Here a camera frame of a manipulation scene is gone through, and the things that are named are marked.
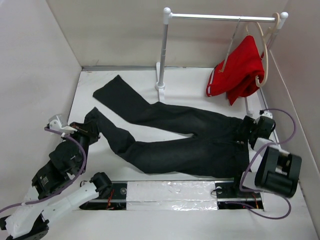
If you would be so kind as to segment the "grey metal trouser hanger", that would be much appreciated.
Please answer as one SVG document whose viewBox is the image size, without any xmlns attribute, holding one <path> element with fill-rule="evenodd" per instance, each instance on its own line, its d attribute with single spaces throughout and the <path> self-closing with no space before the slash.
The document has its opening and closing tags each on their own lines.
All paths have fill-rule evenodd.
<svg viewBox="0 0 320 240">
<path fill-rule="evenodd" d="M 225 67 L 227 65 L 227 61 L 228 61 L 228 58 L 229 58 L 229 55 L 230 55 L 230 51 L 231 51 L 235 36 L 236 36 L 236 34 L 238 32 L 238 28 L 239 28 L 240 22 L 241 22 L 241 18 L 238 19 L 236 27 L 235 27 L 235 30 L 233 32 L 233 35 L 232 35 L 231 39 L 230 39 L 230 43 L 229 43 L 229 46 L 228 46 L 228 49 L 227 49 L 227 52 L 226 52 L 226 55 L 225 55 L 225 58 L 224 58 L 224 61 L 223 61 L 223 65 L 222 65 L 221 69 L 219 70 L 220 73 L 224 72 Z"/>
</svg>

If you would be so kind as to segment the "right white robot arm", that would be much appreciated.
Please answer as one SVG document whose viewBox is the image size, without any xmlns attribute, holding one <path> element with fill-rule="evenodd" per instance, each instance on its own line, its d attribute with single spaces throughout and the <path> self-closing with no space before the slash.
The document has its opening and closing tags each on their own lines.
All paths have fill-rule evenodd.
<svg viewBox="0 0 320 240">
<path fill-rule="evenodd" d="M 295 195 L 302 158 L 269 139 L 275 125 L 273 117 L 267 114 L 262 114 L 257 119 L 244 117 L 238 133 L 247 140 L 255 155 L 241 179 L 231 184 L 231 191 L 235 196 L 243 197 L 249 190 L 286 198 Z"/>
</svg>

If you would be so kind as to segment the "white and silver clothes rack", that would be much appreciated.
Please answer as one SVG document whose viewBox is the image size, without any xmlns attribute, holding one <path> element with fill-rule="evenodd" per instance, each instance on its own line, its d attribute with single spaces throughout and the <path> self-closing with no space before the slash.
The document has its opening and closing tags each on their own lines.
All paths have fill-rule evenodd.
<svg viewBox="0 0 320 240">
<path fill-rule="evenodd" d="M 288 12 L 280 13 L 280 26 L 279 31 L 282 29 L 285 21 L 289 17 Z M 243 16 L 243 15 L 216 15 L 216 14 L 189 14 L 189 13 L 173 13 L 169 7 L 163 9 L 163 35 L 162 35 L 162 46 L 160 61 L 156 63 L 156 77 L 157 81 L 155 88 L 158 92 L 158 100 L 161 103 L 165 102 L 165 61 L 166 61 L 166 49 L 167 49 L 167 39 L 168 39 L 168 28 L 170 19 L 194 19 L 194 20 L 213 20 L 213 21 L 231 21 L 237 22 L 241 18 L 241 22 L 252 23 L 253 21 L 258 21 L 263 32 L 265 33 L 269 27 L 273 27 L 275 23 L 275 18 L 272 17 L 262 17 L 262 16 Z"/>
</svg>

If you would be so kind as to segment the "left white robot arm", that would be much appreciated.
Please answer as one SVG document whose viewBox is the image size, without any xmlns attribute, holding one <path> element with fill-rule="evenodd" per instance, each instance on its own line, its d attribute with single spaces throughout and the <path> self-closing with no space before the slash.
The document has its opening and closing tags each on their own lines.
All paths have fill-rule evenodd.
<svg viewBox="0 0 320 240">
<path fill-rule="evenodd" d="M 51 122 L 44 130 L 59 135 L 62 141 L 33 177 L 23 202 L 1 209 L 16 209 L 0 219 L 0 229 L 8 233 L 9 240 L 40 240 L 54 221 L 90 200 L 107 198 L 112 192 L 109 177 L 105 172 L 97 172 L 77 190 L 51 204 L 52 198 L 86 171 L 89 146 L 99 140 L 100 133 L 93 121 L 58 126 Z"/>
</svg>

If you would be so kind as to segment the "black denim trousers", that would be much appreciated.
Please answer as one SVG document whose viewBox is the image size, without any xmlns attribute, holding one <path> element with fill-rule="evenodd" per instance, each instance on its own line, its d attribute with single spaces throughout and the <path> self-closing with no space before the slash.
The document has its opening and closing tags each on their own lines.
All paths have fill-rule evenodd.
<svg viewBox="0 0 320 240">
<path fill-rule="evenodd" d="M 111 150 L 145 174 L 233 178 L 250 163 L 248 140 L 239 132 L 240 118 L 189 106 L 148 103 L 120 76 L 96 90 L 93 97 L 131 124 L 186 135 L 169 141 L 137 141 L 93 108 L 84 120 L 95 122 Z"/>
</svg>

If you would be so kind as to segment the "silver foil tape strip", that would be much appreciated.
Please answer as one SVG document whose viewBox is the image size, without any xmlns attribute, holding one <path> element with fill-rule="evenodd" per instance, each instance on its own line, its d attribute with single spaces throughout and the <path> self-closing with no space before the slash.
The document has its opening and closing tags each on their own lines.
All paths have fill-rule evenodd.
<svg viewBox="0 0 320 240">
<path fill-rule="evenodd" d="M 128 211 L 216 211 L 213 181 L 130 181 L 127 184 Z"/>
</svg>

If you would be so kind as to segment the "cream wooden hanger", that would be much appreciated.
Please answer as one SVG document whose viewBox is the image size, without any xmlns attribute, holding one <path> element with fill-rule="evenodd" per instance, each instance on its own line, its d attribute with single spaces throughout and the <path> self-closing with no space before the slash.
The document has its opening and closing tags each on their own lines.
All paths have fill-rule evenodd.
<svg viewBox="0 0 320 240">
<path fill-rule="evenodd" d="M 273 27 L 269 27 L 266 32 L 263 32 L 262 27 L 258 21 L 253 21 L 252 23 L 255 24 L 258 35 L 260 37 L 260 41 L 262 44 L 262 53 L 260 55 L 260 60 L 263 66 L 264 75 L 260 77 L 259 75 L 255 76 L 255 85 L 258 88 L 262 88 L 267 80 L 268 80 L 268 73 L 269 73 L 269 50 L 274 42 L 276 35 L 279 32 L 279 26 L 281 23 L 281 15 L 278 12 L 275 12 L 272 15 L 275 18 Z"/>
</svg>

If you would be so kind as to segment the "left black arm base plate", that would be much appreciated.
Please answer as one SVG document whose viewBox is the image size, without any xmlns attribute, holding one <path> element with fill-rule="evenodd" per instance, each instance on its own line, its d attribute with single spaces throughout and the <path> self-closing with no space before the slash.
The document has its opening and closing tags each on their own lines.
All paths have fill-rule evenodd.
<svg viewBox="0 0 320 240">
<path fill-rule="evenodd" d="M 81 210 L 95 211 L 95 210 L 106 210 L 106 211 L 120 211 L 127 209 L 127 192 L 128 183 L 126 181 L 116 181 L 112 185 L 110 194 L 103 198 L 98 197 L 92 199 L 79 208 Z"/>
</svg>

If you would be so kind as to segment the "red garment with white stripes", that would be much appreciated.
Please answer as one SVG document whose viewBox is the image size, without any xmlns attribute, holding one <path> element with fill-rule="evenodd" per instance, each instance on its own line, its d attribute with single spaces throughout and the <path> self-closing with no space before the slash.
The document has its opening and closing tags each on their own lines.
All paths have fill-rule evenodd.
<svg viewBox="0 0 320 240">
<path fill-rule="evenodd" d="M 245 98 L 259 88 L 256 77 L 264 79 L 265 70 L 253 36 L 246 36 L 228 56 L 211 72 L 205 93 L 208 97 L 226 93 L 230 105 L 238 98 Z"/>
</svg>

